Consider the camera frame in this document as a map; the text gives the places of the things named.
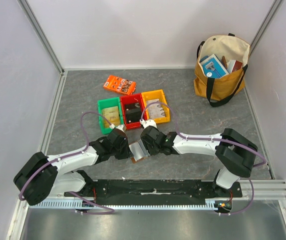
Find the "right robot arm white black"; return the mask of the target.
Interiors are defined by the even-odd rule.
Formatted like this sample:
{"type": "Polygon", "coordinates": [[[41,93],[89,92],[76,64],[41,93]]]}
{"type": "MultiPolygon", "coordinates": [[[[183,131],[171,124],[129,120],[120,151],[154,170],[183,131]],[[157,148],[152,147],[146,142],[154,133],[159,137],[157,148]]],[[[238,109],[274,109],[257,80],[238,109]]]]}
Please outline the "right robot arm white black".
{"type": "Polygon", "coordinates": [[[200,154],[217,157],[223,164],[212,184],[218,197],[225,196],[235,181],[249,178],[257,153],[257,146],[233,129],[214,135],[186,135],[174,131],[162,133],[148,126],[141,133],[141,140],[150,155],[200,154]]]}

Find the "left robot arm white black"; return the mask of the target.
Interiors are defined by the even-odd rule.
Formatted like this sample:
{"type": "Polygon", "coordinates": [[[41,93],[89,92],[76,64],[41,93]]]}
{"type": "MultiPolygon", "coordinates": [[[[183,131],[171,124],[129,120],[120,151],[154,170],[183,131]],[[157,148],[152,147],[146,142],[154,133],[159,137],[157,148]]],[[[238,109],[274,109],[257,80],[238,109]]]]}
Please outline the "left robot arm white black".
{"type": "Polygon", "coordinates": [[[41,151],[33,154],[14,177],[14,184],[20,190],[19,199],[31,206],[66,192],[85,197],[91,194],[93,185],[80,168],[97,165],[110,157],[123,160],[132,155],[124,130],[115,128],[107,136],[74,151],[49,156],[41,151]]]}

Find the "gold cards in green bin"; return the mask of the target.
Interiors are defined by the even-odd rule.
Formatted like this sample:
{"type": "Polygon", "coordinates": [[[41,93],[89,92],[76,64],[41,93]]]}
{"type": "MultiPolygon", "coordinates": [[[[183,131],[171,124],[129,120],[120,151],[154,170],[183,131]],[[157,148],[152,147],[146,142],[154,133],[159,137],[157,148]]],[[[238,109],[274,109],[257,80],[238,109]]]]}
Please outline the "gold cards in green bin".
{"type": "Polygon", "coordinates": [[[108,107],[108,108],[102,109],[102,115],[111,124],[114,124],[115,126],[118,126],[118,125],[121,124],[120,112],[119,112],[119,108],[117,106],[113,106],[113,107],[108,107]]]}

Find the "white cards in yellow bin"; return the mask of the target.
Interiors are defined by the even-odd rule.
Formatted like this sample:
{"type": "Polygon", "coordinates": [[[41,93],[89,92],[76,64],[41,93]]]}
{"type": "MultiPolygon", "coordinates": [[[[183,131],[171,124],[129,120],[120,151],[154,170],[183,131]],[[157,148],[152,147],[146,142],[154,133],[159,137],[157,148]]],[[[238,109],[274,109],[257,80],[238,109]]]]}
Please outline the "white cards in yellow bin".
{"type": "Polygon", "coordinates": [[[149,118],[153,119],[153,120],[166,117],[166,113],[165,113],[165,110],[163,108],[163,105],[159,104],[159,103],[151,104],[147,108],[147,111],[149,114],[149,118]]]}

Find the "black cards in red bin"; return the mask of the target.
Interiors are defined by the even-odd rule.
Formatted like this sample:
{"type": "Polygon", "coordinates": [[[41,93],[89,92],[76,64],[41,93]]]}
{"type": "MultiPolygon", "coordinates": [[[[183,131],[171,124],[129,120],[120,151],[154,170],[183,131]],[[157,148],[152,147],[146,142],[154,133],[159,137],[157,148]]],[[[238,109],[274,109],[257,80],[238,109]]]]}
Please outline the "black cards in red bin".
{"type": "Polygon", "coordinates": [[[129,103],[124,105],[126,123],[139,122],[142,114],[141,106],[139,102],[129,103]]]}

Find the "green plastic bin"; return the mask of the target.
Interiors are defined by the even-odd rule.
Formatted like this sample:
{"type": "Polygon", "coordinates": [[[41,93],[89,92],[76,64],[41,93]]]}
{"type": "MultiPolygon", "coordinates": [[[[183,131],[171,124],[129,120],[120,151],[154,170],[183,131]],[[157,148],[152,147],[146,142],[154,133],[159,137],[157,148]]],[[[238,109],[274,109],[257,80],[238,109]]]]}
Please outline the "green plastic bin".
{"type": "Polygon", "coordinates": [[[99,114],[106,118],[99,117],[102,134],[106,135],[112,130],[108,122],[116,127],[124,123],[119,97],[98,100],[97,104],[99,114]]]}

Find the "yellow plastic bin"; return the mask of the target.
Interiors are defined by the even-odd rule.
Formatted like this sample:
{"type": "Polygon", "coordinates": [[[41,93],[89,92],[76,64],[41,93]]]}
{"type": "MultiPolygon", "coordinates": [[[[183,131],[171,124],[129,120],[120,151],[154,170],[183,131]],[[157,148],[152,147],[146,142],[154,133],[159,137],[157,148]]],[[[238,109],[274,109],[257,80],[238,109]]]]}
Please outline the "yellow plastic bin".
{"type": "MultiPolygon", "coordinates": [[[[143,103],[147,106],[150,103],[161,102],[167,104],[164,91],[162,89],[145,91],[141,93],[143,103]]],[[[170,122],[170,110],[162,104],[152,104],[146,111],[147,119],[154,120],[157,124],[170,122]]]]}

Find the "orange snack box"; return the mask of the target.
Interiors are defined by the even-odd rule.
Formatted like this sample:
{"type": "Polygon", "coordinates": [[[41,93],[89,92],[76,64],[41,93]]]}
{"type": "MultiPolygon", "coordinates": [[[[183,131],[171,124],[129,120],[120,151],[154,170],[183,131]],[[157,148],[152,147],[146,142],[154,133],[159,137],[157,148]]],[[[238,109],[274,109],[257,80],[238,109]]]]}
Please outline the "orange snack box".
{"type": "Polygon", "coordinates": [[[136,82],[110,75],[106,82],[103,84],[103,88],[110,92],[129,96],[134,93],[136,89],[136,82]]]}

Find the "yellow canvas tote bag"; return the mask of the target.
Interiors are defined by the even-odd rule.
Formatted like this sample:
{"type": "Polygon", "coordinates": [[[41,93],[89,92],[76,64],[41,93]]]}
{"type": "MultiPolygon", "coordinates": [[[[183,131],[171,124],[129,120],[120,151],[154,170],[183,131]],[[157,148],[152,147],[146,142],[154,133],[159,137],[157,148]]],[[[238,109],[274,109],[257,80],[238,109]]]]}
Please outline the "yellow canvas tote bag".
{"type": "Polygon", "coordinates": [[[234,34],[214,35],[202,41],[197,49],[194,90],[199,97],[208,100],[212,107],[227,104],[235,94],[244,87],[244,76],[248,68],[250,44],[234,34]],[[204,75],[200,60],[205,56],[215,54],[221,61],[225,56],[226,62],[237,60],[242,62],[242,68],[221,78],[211,78],[204,75]]]}

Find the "blue white razor box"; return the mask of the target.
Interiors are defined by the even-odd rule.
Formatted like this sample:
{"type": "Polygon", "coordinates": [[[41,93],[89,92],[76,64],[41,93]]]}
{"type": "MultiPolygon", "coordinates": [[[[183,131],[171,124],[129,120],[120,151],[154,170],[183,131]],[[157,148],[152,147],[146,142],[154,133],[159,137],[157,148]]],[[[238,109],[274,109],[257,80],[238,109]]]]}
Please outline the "blue white razor box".
{"type": "Polygon", "coordinates": [[[226,67],[215,54],[205,56],[200,60],[204,75],[208,78],[221,78],[229,74],[226,67]]]}

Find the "brown item in bag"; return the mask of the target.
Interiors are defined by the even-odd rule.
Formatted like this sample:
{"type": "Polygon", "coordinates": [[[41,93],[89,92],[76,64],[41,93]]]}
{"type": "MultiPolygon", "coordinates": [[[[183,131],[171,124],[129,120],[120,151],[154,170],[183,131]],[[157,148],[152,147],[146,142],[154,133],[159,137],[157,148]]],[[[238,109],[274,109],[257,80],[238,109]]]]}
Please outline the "brown item in bag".
{"type": "Polygon", "coordinates": [[[225,56],[222,56],[222,58],[221,58],[221,63],[222,63],[222,65],[223,65],[225,68],[227,68],[227,62],[226,62],[225,56]]]}

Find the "white red box in bag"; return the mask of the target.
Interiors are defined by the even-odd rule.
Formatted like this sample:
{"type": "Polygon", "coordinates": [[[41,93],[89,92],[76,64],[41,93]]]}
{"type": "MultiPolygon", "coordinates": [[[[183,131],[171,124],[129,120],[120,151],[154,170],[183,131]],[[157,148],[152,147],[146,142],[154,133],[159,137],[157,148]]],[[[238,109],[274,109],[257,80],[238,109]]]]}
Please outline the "white red box in bag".
{"type": "Polygon", "coordinates": [[[237,60],[230,60],[228,63],[227,63],[227,71],[228,73],[232,73],[232,72],[235,72],[239,69],[242,68],[242,62],[240,61],[237,61],[237,60]]]}

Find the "black mounting base plate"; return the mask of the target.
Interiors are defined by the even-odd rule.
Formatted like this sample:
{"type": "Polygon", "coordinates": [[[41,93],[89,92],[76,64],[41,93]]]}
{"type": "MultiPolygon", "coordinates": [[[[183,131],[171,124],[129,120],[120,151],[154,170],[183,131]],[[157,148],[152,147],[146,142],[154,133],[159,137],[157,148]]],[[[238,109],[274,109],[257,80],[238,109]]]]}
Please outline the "black mounting base plate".
{"type": "Polygon", "coordinates": [[[130,196],[143,196],[152,194],[195,196],[197,198],[212,199],[240,198],[242,190],[239,182],[233,183],[228,190],[214,187],[211,181],[198,179],[148,179],[148,180],[121,180],[121,179],[99,179],[93,181],[77,192],[82,197],[96,197],[107,199],[120,197],[125,194],[130,196]]]}

